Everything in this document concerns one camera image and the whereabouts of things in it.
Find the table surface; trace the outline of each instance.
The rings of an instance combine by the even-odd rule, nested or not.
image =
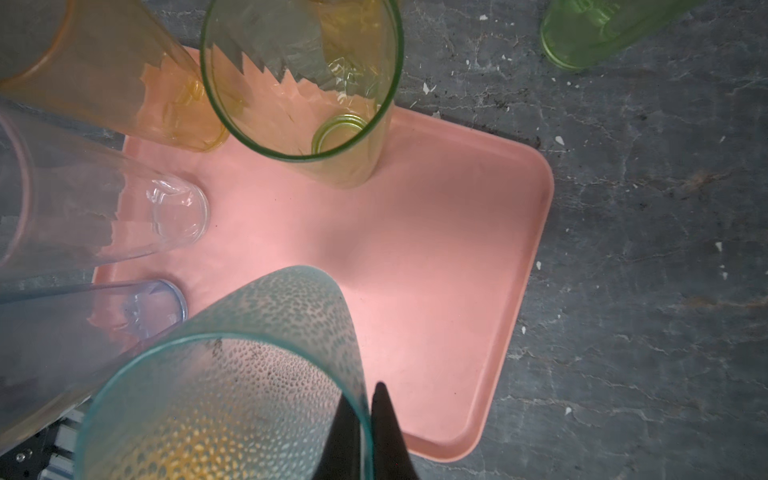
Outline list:
[[[534,146],[555,176],[482,440],[416,468],[423,480],[763,478],[768,3],[710,0],[579,74],[542,57],[547,3],[401,1],[397,104]],[[194,47],[207,4],[147,3]]]

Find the gray countertop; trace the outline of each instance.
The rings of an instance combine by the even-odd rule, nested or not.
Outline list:
[[[197,47],[207,3],[149,5]],[[482,440],[415,457],[422,479],[765,478],[768,4],[711,0],[569,74],[538,45],[547,0],[401,3],[397,103],[530,144],[555,176]]]

